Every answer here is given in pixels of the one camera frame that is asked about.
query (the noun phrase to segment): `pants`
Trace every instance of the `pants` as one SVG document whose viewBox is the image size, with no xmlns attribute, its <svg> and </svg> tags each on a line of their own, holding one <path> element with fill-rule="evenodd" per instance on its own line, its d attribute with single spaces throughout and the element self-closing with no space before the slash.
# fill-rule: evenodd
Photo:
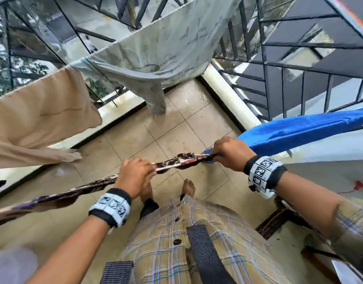
<svg viewBox="0 0 363 284">
<path fill-rule="evenodd" d="M 180 201 L 183 199 L 185 193 L 180 196 Z M 139 219 L 141 220 L 142 217 L 149 215 L 150 213 L 154 212 L 159 208 L 159 205 L 154 201 L 154 199 L 149 198 L 145 201 L 144 206 L 141 210 L 141 214 L 139 215 Z"/>
</svg>

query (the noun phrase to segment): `wristband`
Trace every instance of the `wristband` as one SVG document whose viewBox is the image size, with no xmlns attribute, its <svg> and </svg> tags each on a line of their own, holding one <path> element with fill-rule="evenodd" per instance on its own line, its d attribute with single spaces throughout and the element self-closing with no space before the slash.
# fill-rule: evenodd
<svg viewBox="0 0 363 284">
<path fill-rule="evenodd" d="M 245 165 L 243 171 L 249 175 L 250 189 L 266 192 L 273 189 L 287 171 L 283 164 L 272 157 L 256 155 Z"/>
<path fill-rule="evenodd" d="M 132 199 L 126 191 L 111 188 L 91 206 L 88 215 L 104 220 L 111 228 L 120 227 L 125 224 L 131 203 Z"/>
</svg>

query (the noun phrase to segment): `hand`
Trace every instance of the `hand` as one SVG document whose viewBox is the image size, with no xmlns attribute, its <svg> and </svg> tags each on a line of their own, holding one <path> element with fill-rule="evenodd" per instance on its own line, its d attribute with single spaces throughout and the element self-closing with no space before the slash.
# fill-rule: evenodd
<svg viewBox="0 0 363 284">
<path fill-rule="evenodd" d="M 247 161 L 256 156 L 244 141 L 229 136 L 216 140 L 210 155 L 217 153 L 222 153 L 223 156 L 216 156 L 213 158 L 215 161 L 237 172 L 243 172 Z"/>
<path fill-rule="evenodd" d="M 139 157 L 125 160 L 114 187 L 126 191 L 132 199 L 140 195 L 142 188 L 147 187 L 152 177 L 156 175 L 155 166 Z"/>
</svg>

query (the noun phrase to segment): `tan garment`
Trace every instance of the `tan garment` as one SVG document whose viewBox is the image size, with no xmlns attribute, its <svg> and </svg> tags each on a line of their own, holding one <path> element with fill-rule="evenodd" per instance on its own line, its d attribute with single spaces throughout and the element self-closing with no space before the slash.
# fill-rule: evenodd
<svg viewBox="0 0 363 284">
<path fill-rule="evenodd" d="M 80 159 L 47 146 L 101 123 L 81 73 L 62 68 L 0 97 L 0 168 Z"/>
</svg>

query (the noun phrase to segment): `gray wall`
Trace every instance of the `gray wall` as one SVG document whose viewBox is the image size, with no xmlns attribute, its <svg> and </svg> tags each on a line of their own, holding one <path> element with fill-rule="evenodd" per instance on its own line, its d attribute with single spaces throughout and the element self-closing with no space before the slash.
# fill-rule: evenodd
<svg viewBox="0 0 363 284">
<path fill-rule="evenodd" d="M 363 20 L 363 0 L 342 0 L 348 5 L 349 9 L 356 13 Z M 323 0 L 297 0 L 286 14 L 288 17 L 327 14 L 333 13 L 332 9 Z M 277 28 L 270 34 L 269 42 L 297 42 L 308 30 L 316 23 L 323 27 L 323 30 L 336 43 L 363 43 L 363 40 L 352 31 L 352 29 L 340 18 L 301 20 L 301 21 L 285 21 L 279 23 Z M 267 47 L 267 61 L 278 62 L 281 57 L 288 52 L 290 47 Z M 261 54 L 257 54 L 255 60 L 261 61 Z M 363 73 L 363 50 L 340 50 L 336 49 L 330 55 L 319 61 L 313 68 L 324 68 L 337 72 L 349 72 L 353 74 Z M 263 69 L 261 65 L 250 64 L 245 74 L 262 76 Z M 268 71 L 269 85 L 269 106 L 271 108 L 271 117 L 275 117 L 283 112 L 282 110 L 282 90 L 281 90 L 281 70 L 276 67 L 269 67 Z M 328 76 L 321 73 L 305 73 L 304 84 L 304 100 L 326 91 Z M 334 86 L 339 85 L 348 78 L 335 77 Z M 257 82 L 245 78 L 239 78 L 237 84 L 264 91 L 264 83 Z M 284 109 L 291 109 L 301 103 L 302 93 L 302 76 L 297 77 L 293 81 L 284 83 Z M 267 104 L 264 96 L 246 93 L 246 95 L 254 101 Z M 264 115 L 268 115 L 266 110 L 260 109 Z"/>
</svg>

